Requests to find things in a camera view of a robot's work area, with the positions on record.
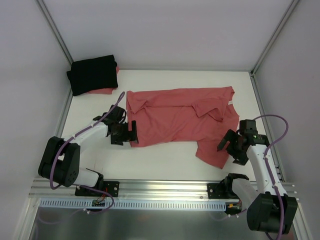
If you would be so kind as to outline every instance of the metal frame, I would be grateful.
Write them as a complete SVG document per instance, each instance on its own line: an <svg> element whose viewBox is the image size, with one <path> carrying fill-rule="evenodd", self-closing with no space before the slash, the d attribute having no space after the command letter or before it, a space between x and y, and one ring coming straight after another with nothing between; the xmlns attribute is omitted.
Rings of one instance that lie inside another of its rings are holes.
<svg viewBox="0 0 320 240"><path fill-rule="evenodd" d="M69 64L71 65L73 62L73 58L69 53L69 50L64 43L64 40L43 0L35 0L39 9L44 15L45 20L47 21L50 29L52 30L54 37L56 38L58 44L61 47L66 59L68 60ZM292 0L290 6L284 13L280 23L278 24L276 30L272 34L271 38L269 39L266 47L264 48L263 52L261 53L257 63L255 64L252 72L250 74L251 83L253 87L253 91L258 103L258 107L261 114L264 114L264 107L262 100L260 98L259 89L257 86L257 81L255 79L255 74L261 64L263 63L265 57L267 56L268 52L272 48L273 44L275 43L277 37L279 36L280 32L284 28L285 24L287 23L289 17L295 10L296 6L300 0ZM64 108L62 114L58 121L58 126L56 128L55 134L56 136L61 136L65 122L68 116L69 108L72 101L72 92L71 89L68 93L66 101L64 103ZM269 121L267 119L262 119L263 125L265 127L266 135L269 139L273 140L274 135L270 128ZM285 173L283 171L283 167L281 164L280 156L278 155L278 151L276 148L272 148L272 155L273 159L275 160L276 167L278 167L278 173L282 177L283 180L286 179ZM203 203L207 204L208 202L232 202L234 200L231 199L208 199L207 194L207 183L218 183L215 181L156 181L156 180L118 180L120 182L119 186L119 197L117 200L121 201L180 201L180 202L189 202L189 203ZM295 191L295 185L283 182L283 186L285 190L288 192L289 196L298 197L298 193ZM42 198L58 198L69 200L71 198L75 198L74 195L75 187L60 187L59 189L52 191L49 187L48 180L37 177L33 181L33 185L31 187L29 193L29 200L27 207L25 209L25 218L24 221L20 224L19 227L19 235L18 239L29 239L29 236L32 232L33 222L36 218L37 210L39 207L39 203ZM77 199L86 199L85 197L77 197ZM303 214L303 210L301 204L298 203L298 210L293 222L294 231L296 234L297 239L299 240L307 240L312 239L310 234L310 230L305 221L305 217Z"/></svg>

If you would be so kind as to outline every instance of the folded black cloth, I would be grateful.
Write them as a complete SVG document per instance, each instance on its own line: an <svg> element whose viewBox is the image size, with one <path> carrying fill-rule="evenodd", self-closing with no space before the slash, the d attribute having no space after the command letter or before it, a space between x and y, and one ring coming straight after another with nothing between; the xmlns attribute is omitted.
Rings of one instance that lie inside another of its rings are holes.
<svg viewBox="0 0 320 240"><path fill-rule="evenodd" d="M117 63L113 55L75 61L67 77L72 95L78 96L91 90L117 88Z"/></svg>

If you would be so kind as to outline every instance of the gray floor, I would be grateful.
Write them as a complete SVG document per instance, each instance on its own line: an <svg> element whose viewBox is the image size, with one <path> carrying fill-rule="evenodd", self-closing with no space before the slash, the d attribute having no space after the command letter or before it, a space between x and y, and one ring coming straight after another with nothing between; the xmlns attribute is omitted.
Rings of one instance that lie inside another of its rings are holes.
<svg viewBox="0 0 320 240"><path fill-rule="evenodd" d="M217 221L220 212L173 210L118 210L97 215L74 209L40 208L47 225L36 220L29 240L267 240L263 232L250 231L246 215ZM293 231L282 240L294 240Z"/></svg>

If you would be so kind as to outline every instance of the white wall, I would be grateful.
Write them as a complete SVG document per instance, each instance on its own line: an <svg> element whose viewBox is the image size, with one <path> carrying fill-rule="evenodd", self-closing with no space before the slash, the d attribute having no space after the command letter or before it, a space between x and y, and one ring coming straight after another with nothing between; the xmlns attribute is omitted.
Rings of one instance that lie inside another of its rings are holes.
<svg viewBox="0 0 320 240"><path fill-rule="evenodd" d="M292 0L44 0L77 60L122 69L251 70Z"/></svg>
<svg viewBox="0 0 320 240"><path fill-rule="evenodd" d="M10 240L56 130L70 67L33 0L0 1L0 33L0 238Z"/></svg>
<svg viewBox="0 0 320 240"><path fill-rule="evenodd" d="M286 180L295 182L314 239L320 236L320 1L303 0L257 73L267 113L289 122L278 144ZM273 120L276 136L284 124Z"/></svg>

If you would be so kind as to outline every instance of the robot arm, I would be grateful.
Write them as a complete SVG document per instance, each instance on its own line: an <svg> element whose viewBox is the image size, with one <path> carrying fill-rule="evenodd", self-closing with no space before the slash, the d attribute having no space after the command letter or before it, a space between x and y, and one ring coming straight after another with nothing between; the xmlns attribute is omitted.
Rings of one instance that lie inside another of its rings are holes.
<svg viewBox="0 0 320 240"><path fill-rule="evenodd" d="M107 136L110 136L110 141L113 145L123 146L123 142L138 141L136 122L132 121L132 130L129 131L128 123L124 122L124 114L125 110L116 106L101 122L97 123L102 118L101 116L95 117L87 126L92 126L88 130L83 132L81 130L65 138L56 136L50 138L38 169L39 175L50 179L51 169L58 150L68 139L73 137L73 140L65 146L57 160L53 181L65 187L84 185L97 190L104 190L104 176L93 170L81 168L80 154L94 145L96 141Z"/></svg>
<svg viewBox="0 0 320 240"><path fill-rule="evenodd" d="M268 154L265 158L265 152L269 146L267 137L258 134L255 120L246 119L240 121L237 132L230 129L226 133L217 150L222 150L227 142L229 145L226 150L234 158L234 163L244 166L250 160L257 190L253 188L247 176L230 173L217 191L235 194L242 202L242 209L247 209L246 218L250 230L266 233L279 232L281 225L280 197L284 207L282 234L287 234L295 217L298 203L294 197L289 197L283 188L272 155Z"/></svg>

